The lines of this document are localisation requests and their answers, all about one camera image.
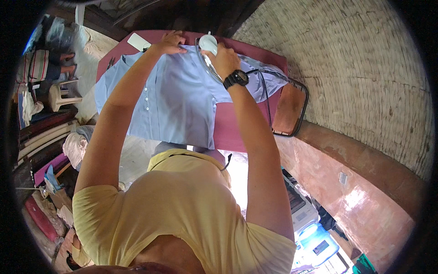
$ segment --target hair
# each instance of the hair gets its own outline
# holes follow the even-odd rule
[[[74,263],[71,262],[71,261],[74,261],[74,260],[73,260],[73,257],[72,257],[72,255],[71,255],[71,253],[69,251],[67,251],[67,254],[68,254],[68,256],[67,256],[67,259],[65,260],[65,262],[67,263],[68,267],[72,271],[75,271],[75,270],[81,268],[76,262],[74,262]]]

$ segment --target light blue shirt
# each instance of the light blue shirt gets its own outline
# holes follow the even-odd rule
[[[135,105],[127,134],[214,149],[216,103],[232,100],[224,86],[204,70],[196,47],[182,47],[188,53],[164,54],[152,69]],[[142,54],[122,55],[96,83],[95,100],[99,113],[122,76]],[[243,55],[239,55],[239,58],[243,71],[261,69],[284,76],[275,66]],[[269,96],[287,83],[269,73],[263,76]],[[257,103],[266,100],[257,74],[250,75],[247,88]]]

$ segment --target maroon ironing board cover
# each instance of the maroon ironing board cover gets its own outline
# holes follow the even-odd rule
[[[134,31],[139,36],[144,38],[151,44],[160,41],[165,30],[139,30]],[[128,39],[132,35],[129,34],[122,41],[119,42],[104,58],[102,58],[97,67],[96,82],[105,73],[108,63],[112,57],[115,57],[116,63],[122,54],[136,54],[138,52],[133,46],[128,44]],[[195,38],[203,36],[204,33],[184,32],[183,36],[187,39],[186,45],[194,45]],[[217,37],[218,42],[223,42],[226,47],[231,47],[235,52],[259,60],[265,64],[271,64],[280,68],[287,75],[287,60],[285,57],[272,53],[268,50],[251,46],[243,42],[232,40],[229,38]],[[269,106],[271,110],[271,117],[274,120],[278,101],[280,98],[281,89],[269,98]],[[268,120],[268,107],[266,102],[258,104],[266,120]],[[242,139],[240,138],[239,128],[237,126],[236,115],[232,103],[218,103],[216,104],[216,118],[213,139],[216,149],[223,149],[229,151],[246,152]]]

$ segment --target white plastic stool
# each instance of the white plastic stool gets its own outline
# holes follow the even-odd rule
[[[61,97],[62,95],[67,95],[68,94],[68,89],[67,90],[61,90],[61,86],[63,84],[67,84],[67,83],[71,83],[71,82],[76,82],[76,81],[78,81],[78,79],[67,81],[67,82],[61,82],[61,83],[53,84],[50,87],[50,89],[49,89],[49,103],[50,103],[50,106],[52,107],[52,111],[53,112],[59,111],[60,106],[68,105],[68,104],[73,104],[73,103],[79,103],[79,102],[82,101],[82,97],[65,98],[65,99],[63,99]]]

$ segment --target hand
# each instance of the hand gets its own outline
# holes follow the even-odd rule
[[[161,41],[153,44],[151,47],[157,48],[163,54],[186,53],[187,49],[178,46],[179,43],[184,44],[186,39],[181,36],[182,31],[171,31],[163,34]]]
[[[216,56],[207,50],[203,50],[202,54],[208,56],[222,80],[225,80],[236,69],[240,69],[240,59],[237,53],[233,49],[227,49],[223,43],[218,44],[218,54]]]

